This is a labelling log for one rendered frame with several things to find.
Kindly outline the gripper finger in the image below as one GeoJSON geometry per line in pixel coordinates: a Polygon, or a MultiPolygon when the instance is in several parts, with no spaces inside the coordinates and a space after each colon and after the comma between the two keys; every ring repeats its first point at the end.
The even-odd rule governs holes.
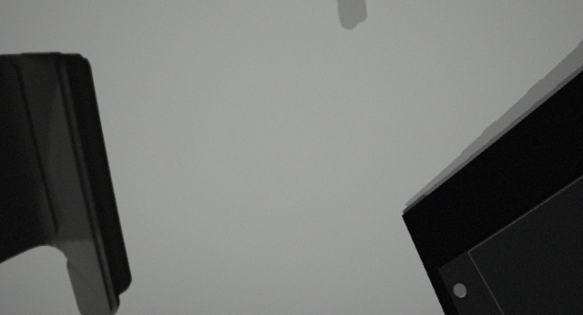
{"type": "Polygon", "coordinates": [[[115,315],[131,281],[91,65],[0,55],[0,263],[50,246],[81,315],[115,315]]]}

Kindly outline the black server rack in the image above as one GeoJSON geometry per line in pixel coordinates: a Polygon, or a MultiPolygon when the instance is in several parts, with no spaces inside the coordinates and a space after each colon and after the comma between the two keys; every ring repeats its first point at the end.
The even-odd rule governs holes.
{"type": "Polygon", "coordinates": [[[403,213],[445,315],[583,315],[583,71],[403,213]]]}

